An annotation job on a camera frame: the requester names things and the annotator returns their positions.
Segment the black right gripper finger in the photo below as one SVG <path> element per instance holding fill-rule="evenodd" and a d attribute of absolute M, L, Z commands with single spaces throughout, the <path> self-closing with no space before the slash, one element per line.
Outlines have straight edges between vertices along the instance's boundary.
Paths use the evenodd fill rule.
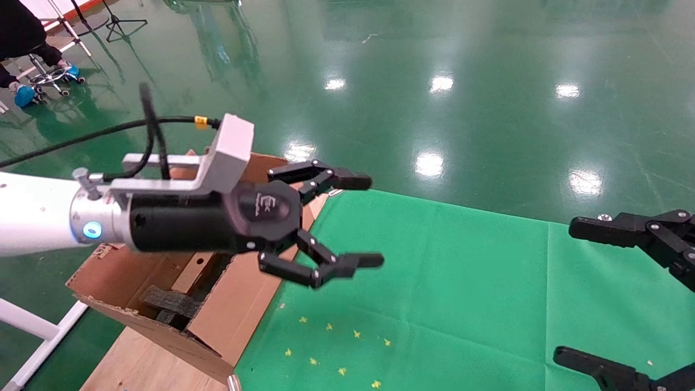
<path fill-rule="evenodd" d="M 656 216 L 618 213 L 611 220 L 577 216 L 569 235 L 621 248 L 640 248 L 694 291 L 694 216 L 688 211 L 668 211 Z"/>
<path fill-rule="evenodd" d="M 659 379 L 652 379 L 615 361 L 566 346 L 554 349 L 553 360 L 567 369 L 593 377 L 601 390 L 693 390 L 694 364 L 688 364 Z"/>

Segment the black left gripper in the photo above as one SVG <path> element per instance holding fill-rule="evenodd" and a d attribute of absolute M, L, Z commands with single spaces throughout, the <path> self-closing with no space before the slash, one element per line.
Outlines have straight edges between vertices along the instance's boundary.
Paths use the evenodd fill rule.
<path fill-rule="evenodd" d="M 259 270 L 318 289 L 358 269 L 377 269 L 381 253 L 335 254 L 302 227 L 302 204 L 331 188 L 366 191 L 372 178 L 318 159 L 272 168 L 266 183 L 242 182 L 230 192 L 191 197 L 135 195 L 130 202 L 132 244 L 144 253 L 258 253 Z M 296 191 L 289 185 L 301 183 Z M 292 243 L 316 264 L 313 269 L 282 259 Z"/>

